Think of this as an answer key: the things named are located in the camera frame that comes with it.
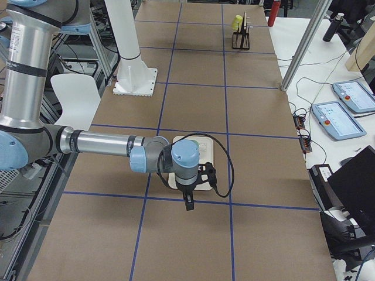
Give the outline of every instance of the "red bottle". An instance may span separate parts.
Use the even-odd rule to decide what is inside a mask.
[[[274,0],[274,2],[272,3],[271,14],[270,14],[270,17],[268,18],[269,27],[273,26],[275,23],[275,19],[279,12],[280,4],[281,4],[281,0]]]

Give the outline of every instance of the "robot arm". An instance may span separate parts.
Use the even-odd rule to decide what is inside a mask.
[[[192,192],[197,184],[209,181],[216,186],[214,168],[199,164],[198,147],[190,140],[170,145],[160,136],[104,134],[43,124],[39,115],[52,36],[62,25],[82,27],[90,23],[89,1],[8,0],[8,3],[13,29],[0,113],[0,170],[19,169],[58,152],[126,156],[130,157],[134,172],[155,172],[160,177],[161,173],[174,172],[187,210],[194,208]],[[209,174],[205,181],[203,174]]]

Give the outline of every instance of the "black thermos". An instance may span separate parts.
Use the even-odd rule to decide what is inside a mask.
[[[337,16],[330,23],[330,26],[326,34],[324,34],[323,41],[329,42],[332,39],[333,35],[338,31],[343,20],[344,20],[344,14],[338,13]]]

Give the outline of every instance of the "white desk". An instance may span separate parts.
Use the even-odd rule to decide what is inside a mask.
[[[295,19],[295,18],[277,18],[275,25],[270,28],[272,41],[274,42],[275,52],[279,59],[291,59],[294,55],[302,35],[307,27],[309,19]],[[315,38],[313,39],[308,52],[306,53],[302,64],[304,63],[319,63],[326,62],[335,57],[339,57],[346,51],[343,43],[338,35],[334,35],[331,42],[324,42],[322,40],[327,28],[329,26],[328,20],[323,20]],[[337,68],[332,73],[327,83],[334,83],[340,81],[347,81],[361,77],[360,73],[349,72],[346,70],[345,62],[349,58],[349,53],[346,53],[337,65]],[[296,83],[301,77],[308,77],[317,82],[325,82],[330,72],[335,68],[339,59],[333,60],[327,64],[318,64],[313,66],[300,66],[292,84],[287,93],[289,101],[293,102],[297,108],[308,109],[310,105],[296,96]],[[279,66],[289,65],[290,61],[279,60]],[[281,67],[281,75],[284,76],[287,67]],[[366,87],[367,83],[363,78],[358,79]],[[313,83],[307,79],[303,79],[298,83],[299,95],[303,96],[309,101],[313,101],[322,85]],[[315,103],[335,101],[337,96],[333,93],[331,85],[324,85],[322,91],[318,95]],[[366,130],[367,135],[361,138],[348,139],[342,141],[333,141],[321,128],[315,117],[311,119],[311,127],[309,126],[310,116],[306,119],[306,128],[311,132],[312,140],[320,144],[327,153],[327,160],[331,169],[335,172],[340,168],[339,162],[347,157],[357,154],[358,150],[363,149],[367,145],[375,145],[375,116],[369,116],[358,119],[358,122]],[[324,152],[316,144],[312,144],[312,153],[308,153],[306,157],[307,168],[316,164],[322,164],[324,161]]]

